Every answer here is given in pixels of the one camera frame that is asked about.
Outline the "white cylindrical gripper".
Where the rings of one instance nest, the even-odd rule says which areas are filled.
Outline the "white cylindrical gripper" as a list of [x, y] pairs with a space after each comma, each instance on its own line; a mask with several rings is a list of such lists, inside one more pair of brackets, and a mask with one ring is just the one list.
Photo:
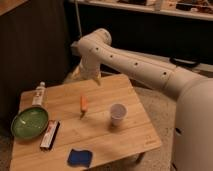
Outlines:
[[101, 86], [100, 61], [93, 56], [83, 56], [79, 67], [71, 73], [70, 78], [76, 80], [81, 76], [84, 79], [94, 79], [97, 85]]

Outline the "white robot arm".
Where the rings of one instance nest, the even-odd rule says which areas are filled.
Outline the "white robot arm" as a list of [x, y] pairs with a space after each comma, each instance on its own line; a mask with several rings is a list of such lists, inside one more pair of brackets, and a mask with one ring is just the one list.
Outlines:
[[73, 42], [80, 56], [75, 76], [100, 80], [106, 65], [176, 102], [172, 171], [213, 171], [213, 78], [112, 46], [99, 28]]

